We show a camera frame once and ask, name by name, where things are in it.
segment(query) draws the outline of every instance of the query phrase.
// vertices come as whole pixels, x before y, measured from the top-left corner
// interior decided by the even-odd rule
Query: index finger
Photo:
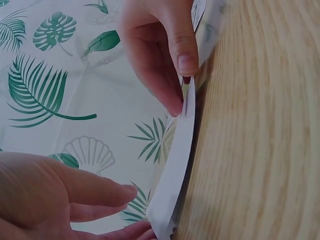
[[[109,178],[71,168],[51,159],[47,162],[63,182],[70,203],[121,207],[137,196],[135,186],[121,185]]]

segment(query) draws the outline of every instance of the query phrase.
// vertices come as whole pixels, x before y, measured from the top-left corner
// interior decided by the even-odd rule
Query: wooden surface
[[[320,0],[225,11],[175,239],[320,240]]]

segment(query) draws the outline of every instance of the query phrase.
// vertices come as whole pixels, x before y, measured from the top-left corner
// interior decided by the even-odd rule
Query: plastic tablecloth
[[[97,234],[146,217],[155,168],[171,141],[163,138],[166,110],[124,54],[116,31],[121,6],[0,0],[0,149],[137,185],[123,212],[72,225]]]

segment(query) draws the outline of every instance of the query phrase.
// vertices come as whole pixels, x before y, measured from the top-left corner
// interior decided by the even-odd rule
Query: seashell print
[[[65,145],[63,152],[77,159],[79,169],[97,175],[116,162],[108,145],[94,137],[76,137]]]

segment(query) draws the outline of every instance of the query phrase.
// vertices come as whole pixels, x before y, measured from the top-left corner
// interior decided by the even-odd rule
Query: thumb
[[[183,77],[196,74],[199,68],[198,47],[191,18],[190,0],[172,0],[158,17],[168,37],[169,51],[177,72]]]

